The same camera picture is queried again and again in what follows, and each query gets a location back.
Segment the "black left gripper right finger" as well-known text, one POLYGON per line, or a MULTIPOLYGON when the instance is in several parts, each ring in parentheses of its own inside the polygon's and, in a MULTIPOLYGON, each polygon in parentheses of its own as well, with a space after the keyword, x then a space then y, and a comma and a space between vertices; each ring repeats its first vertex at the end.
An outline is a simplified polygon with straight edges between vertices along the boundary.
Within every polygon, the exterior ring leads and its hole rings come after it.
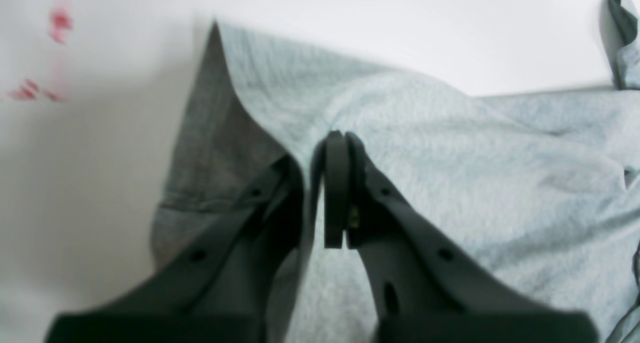
POLYGON ((322 143, 324 246, 356 250, 378 343, 595 343, 580 311, 515 292, 418 213, 352 132, 322 143))

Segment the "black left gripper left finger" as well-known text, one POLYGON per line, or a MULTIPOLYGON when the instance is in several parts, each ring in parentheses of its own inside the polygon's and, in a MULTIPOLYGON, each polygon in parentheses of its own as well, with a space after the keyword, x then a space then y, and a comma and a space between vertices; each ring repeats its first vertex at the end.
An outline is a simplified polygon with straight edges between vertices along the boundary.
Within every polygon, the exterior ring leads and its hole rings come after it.
POLYGON ((163 270, 92 311, 59 315, 48 343, 265 343, 274 278, 300 246, 304 190, 288 155, 163 270))

